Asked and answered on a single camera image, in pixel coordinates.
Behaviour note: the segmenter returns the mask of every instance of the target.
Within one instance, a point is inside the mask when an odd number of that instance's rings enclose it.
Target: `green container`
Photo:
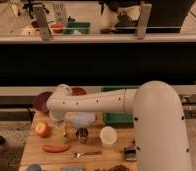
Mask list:
[[[133,127],[133,116],[123,113],[103,113],[103,122],[113,127]]]
[[[125,88],[137,88],[136,86],[105,86],[102,87],[102,92],[120,90]],[[134,118],[128,113],[103,113],[103,122],[106,125],[114,127],[133,127]]]
[[[67,28],[64,30],[64,34],[73,34],[77,30],[81,34],[89,34],[90,23],[88,22],[69,22]]]

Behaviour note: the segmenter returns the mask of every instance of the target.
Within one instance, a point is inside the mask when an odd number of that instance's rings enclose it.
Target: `red apple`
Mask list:
[[[35,126],[35,132],[41,137],[47,137],[51,132],[51,127],[46,122],[39,122]]]

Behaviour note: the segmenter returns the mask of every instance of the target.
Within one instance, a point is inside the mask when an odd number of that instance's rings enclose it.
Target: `paper cup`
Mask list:
[[[100,139],[104,147],[112,147],[117,141],[117,132],[114,128],[106,126],[100,131]]]

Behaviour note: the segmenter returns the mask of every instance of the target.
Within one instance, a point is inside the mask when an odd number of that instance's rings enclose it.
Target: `hot dog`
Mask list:
[[[53,146],[53,145],[49,145],[49,144],[44,144],[42,146],[43,151],[49,152],[49,153],[60,153],[60,152],[66,151],[70,148],[71,148],[71,146],[68,144],[64,144],[64,145],[60,145],[60,146]]]

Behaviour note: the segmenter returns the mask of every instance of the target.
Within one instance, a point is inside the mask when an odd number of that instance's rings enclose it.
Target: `black panel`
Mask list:
[[[0,86],[196,81],[196,43],[0,45]]]

